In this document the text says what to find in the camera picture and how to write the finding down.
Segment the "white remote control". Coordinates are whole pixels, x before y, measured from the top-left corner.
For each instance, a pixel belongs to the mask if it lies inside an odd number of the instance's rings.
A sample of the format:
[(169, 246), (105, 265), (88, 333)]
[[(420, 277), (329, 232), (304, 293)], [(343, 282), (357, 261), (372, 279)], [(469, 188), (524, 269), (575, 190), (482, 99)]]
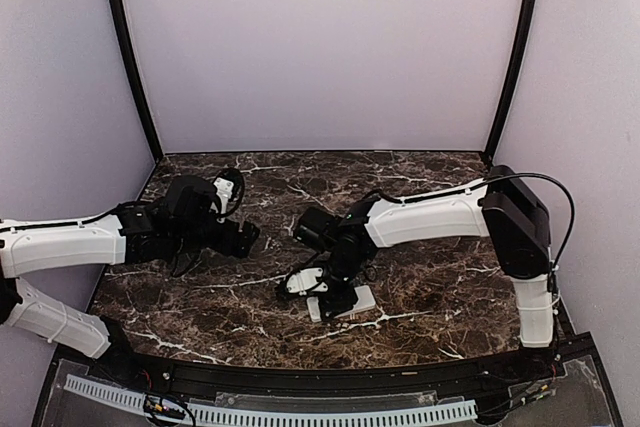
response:
[(317, 323), (372, 310), (376, 306), (376, 300), (370, 287), (363, 285), (349, 287), (340, 297), (309, 297), (306, 304), (311, 321)]

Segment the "left black frame post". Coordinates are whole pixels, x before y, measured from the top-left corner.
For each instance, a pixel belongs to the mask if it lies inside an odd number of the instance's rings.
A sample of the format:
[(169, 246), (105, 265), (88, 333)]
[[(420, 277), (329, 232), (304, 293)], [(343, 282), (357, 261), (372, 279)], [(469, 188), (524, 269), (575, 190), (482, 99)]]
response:
[(164, 157), (159, 135), (157, 133), (151, 110), (147, 101), (138, 62), (134, 52), (132, 37), (129, 31), (124, 0), (108, 0), (112, 22), (116, 33), (121, 60), (124, 66), (129, 89), (134, 101), (134, 106), (140, 121), (144, 137), (157, 164)]

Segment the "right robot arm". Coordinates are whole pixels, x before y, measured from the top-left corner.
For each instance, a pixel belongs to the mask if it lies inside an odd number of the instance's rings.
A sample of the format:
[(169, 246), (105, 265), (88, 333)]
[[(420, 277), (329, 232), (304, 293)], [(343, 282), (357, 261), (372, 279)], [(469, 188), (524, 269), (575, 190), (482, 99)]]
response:
[(373, 190), (343, 216), (310, 207), (293, 236), (314, 253), (277, 292), (306, 298), (314, 321), (330, 321), (374, 307), (370, 289), (355, 279), (379, 250), (430, 239), (488, 238), (516, 294), (524, 348), (511, 357), (510, 371), (530, 381), (549, 363), (564, 249), (552, 248), (549, 211), (525, 184), (527, 177), (499, 165), (484, 178), (436, 192), (392, 197)]

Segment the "right black frame post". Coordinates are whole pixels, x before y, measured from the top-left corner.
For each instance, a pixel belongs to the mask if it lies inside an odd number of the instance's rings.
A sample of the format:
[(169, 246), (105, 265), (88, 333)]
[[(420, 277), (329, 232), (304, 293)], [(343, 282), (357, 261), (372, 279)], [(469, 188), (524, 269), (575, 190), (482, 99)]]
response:
[(487, 166), (491, 165), (494, 161), (512, 106), (528, 43), (535, 5), (536, 0), (521, 0), (518, 21), (503, 86), (489, 135), (481, 155), (483, 162)]

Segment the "black front rail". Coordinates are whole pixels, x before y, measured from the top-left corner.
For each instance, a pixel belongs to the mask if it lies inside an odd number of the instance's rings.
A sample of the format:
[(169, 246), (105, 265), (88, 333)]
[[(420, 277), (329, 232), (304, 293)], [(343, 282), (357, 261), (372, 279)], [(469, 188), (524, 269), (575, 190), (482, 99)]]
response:
[(214, 399), (221, 393), (320, 398), (434, 391), (440, 396), (484, 396), (550, 378), (556, 354), (558, 374), (563, 375), (566, 363), (596, 357), (597, 349), (592, 336), (583, 333), (562, 340), (548, 353), (519, 349), (444, 363), (343, 370), (232, 367), (137, 354), (134, 372), (139, 379), (125, 384), (197, 399)]

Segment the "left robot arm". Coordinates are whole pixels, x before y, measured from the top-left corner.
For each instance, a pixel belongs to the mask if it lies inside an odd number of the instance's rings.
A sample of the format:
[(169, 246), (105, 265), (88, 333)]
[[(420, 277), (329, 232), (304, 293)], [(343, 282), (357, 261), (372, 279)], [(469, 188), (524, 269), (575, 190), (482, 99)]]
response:
[(163, 261), (176, 266), (183, 254), (205, 249), (246, 258), (260, 230), (231, 220), (244, 196), (242, 178), (226, 173), (214, 181), (185, 175), (152, 201), (131, 201), (94, 217), (60, 221), (6, 220), (1, 224), (1, 322), (70, 347), (120, 383), (141, 374), (140, 359), (120, 324), (83, 313), (32, 285), (25, 274), (80, 265), (135, 265)]

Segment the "black frame post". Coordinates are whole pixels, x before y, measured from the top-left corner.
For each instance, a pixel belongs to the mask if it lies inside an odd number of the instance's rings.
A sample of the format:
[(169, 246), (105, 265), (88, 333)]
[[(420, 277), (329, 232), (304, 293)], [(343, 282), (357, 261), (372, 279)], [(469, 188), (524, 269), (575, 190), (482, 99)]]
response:
[(483, 162), (487, 166), (491, 165), (494, 161), (512, 106), (528, 43), (535, 5), (536, 0), (521, 0), (518, 21), (503, 86), (489, 135), (481, 155)]
[(157, 164), (164, 157), (159, 135), (157, 133), (151, 110), (147, 101), (138, 62), (134, 52), (132, 37), (129, 31), (124, 0), (108, 0), (112, 22), (116, 33), (121, 60), (124, 66), (129, 89), (134, 101), (134, 106), (140, 121), (144, 137)]

